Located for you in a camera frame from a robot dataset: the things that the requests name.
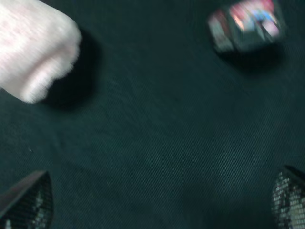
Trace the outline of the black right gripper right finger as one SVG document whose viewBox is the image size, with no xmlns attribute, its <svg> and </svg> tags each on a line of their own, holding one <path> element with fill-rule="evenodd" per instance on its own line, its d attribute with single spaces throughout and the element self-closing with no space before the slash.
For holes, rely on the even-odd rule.
<svg viewBox="0 0 305 229">
<path fill-rule="evenodd" d="M 271 212 L 278 229 L 305 228 L 305 173 L 285 165 L 275 179 Z"/>
</svg>

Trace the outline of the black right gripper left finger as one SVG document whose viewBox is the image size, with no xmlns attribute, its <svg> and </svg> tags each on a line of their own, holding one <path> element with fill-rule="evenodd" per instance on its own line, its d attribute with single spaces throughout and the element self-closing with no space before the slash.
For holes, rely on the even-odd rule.
<svg viewBox="0 0 305 229">
<path fill-rule="evenodd" d="M 34 171 L 0 195 L 2 229 L 49 229 L 54 213 L 48 171 Z"/>
</svg>

